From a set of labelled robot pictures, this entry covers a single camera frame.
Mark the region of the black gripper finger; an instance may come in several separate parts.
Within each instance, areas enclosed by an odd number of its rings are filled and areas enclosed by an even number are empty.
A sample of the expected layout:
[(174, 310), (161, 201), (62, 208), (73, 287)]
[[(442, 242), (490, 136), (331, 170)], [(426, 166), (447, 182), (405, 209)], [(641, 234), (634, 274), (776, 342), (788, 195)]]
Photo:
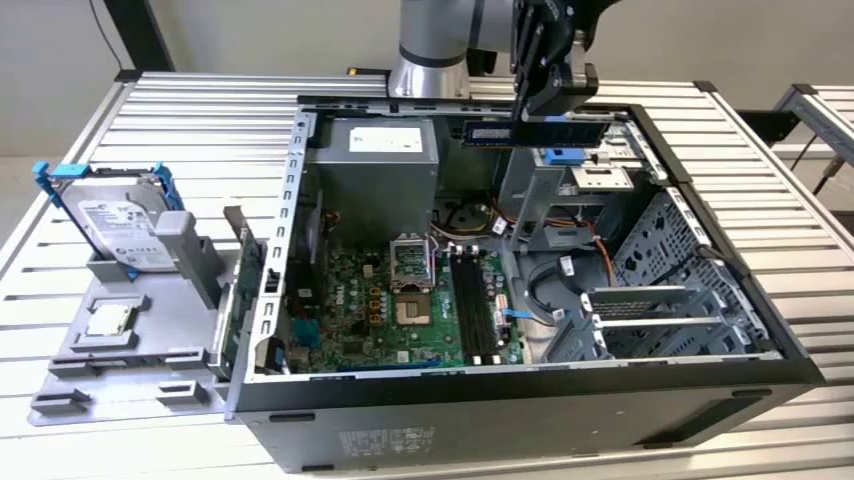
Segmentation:
[(565, 115), (598, 93), (598, 72), (586, 54), (588, 32), (569, 21), (517, 22), (510, 64), (517, 120)]

